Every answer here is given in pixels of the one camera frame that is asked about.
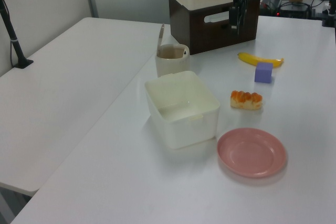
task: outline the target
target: purple cube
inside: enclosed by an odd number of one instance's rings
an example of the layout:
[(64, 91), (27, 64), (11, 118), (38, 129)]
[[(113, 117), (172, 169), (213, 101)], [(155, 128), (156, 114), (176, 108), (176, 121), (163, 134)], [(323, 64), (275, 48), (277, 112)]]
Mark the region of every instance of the purple cube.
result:
[(259, 62), (254, 75), (255, 82), (271, 83), (272, 82), (273, 63)]

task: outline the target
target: banana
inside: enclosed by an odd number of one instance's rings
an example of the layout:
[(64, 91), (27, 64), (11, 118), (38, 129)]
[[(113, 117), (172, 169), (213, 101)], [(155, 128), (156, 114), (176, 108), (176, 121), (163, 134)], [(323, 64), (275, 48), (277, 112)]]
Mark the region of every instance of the banana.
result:
[(284, 59), (265, 59), (261, 57), (257, 57), (255, 55), (250, 55), (246, 52), (240, 52), (238, 54), (238, 58), (246, 63), (249, 63), (251, 65), (256, 66), (259, 62), (267, 62), (267, 63), (273, 63), (273, 67), (277, 68), (280, 67), (281, 64), (284, 62)]

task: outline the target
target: pink plastic plate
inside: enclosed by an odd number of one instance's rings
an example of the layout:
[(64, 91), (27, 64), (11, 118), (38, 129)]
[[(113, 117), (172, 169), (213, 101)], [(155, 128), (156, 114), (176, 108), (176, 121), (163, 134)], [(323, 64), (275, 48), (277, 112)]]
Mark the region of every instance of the pink plastic plate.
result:
[(286, 150), (273, 135), (258, 129), (240, 128), (220, 137), (217, 152), (234, 173), (260, 178), (275, 174), (286, 163)]

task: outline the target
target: bread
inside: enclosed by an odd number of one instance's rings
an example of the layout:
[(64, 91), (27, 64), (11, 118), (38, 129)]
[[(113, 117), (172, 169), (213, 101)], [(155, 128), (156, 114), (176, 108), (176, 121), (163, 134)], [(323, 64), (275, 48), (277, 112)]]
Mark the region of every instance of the bread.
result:
[(259, 110), (261, 108), (263, 97), (258, 93), (248, 93), (244, 91), (232, 91), (230, 103), (232, 107)]

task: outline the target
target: black cable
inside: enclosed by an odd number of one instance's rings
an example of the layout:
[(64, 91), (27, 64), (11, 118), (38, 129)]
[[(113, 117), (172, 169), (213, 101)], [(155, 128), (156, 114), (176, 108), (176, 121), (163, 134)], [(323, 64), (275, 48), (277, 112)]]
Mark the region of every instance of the black cable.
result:
[[(6, 12), (7, 12), (7, 14), (8, 14), (8, 18), (9, 18), (9, 20), (10, 20), (10, 14), (9, 14), (9, 9), (8, 9), (8, 7), (7, 7), (7, 4), (6, 4), (6, 1), (5, 0), (1, 0), (3, 3), (4, 3), (4, 5), (5, 5), (5, 7), (6, 7)], [(10, 43), (11, 43), (11, 49), (10, 49), (10, 53), (9, 53), (9, 59), (11, 60), (10, 62), (10, 65), (12, 66), (12, 68), (14, 67), (14, 65), (13, 65), (13, 61), (12, 61), (12, 41), (10, 41)]]
[(311, 4), (310, 4), (311, 8), (316, 7), (316, 6), (319, 6), (320, 4), (322, 4), (322, 3), (324, 2), (324, 0), (322, 0), (318, 5), (314, 5), (314, 6), (313, 6), (314, 1), (315, 1), (315, 0), (313, 0), (313, 1), (311, 2)]

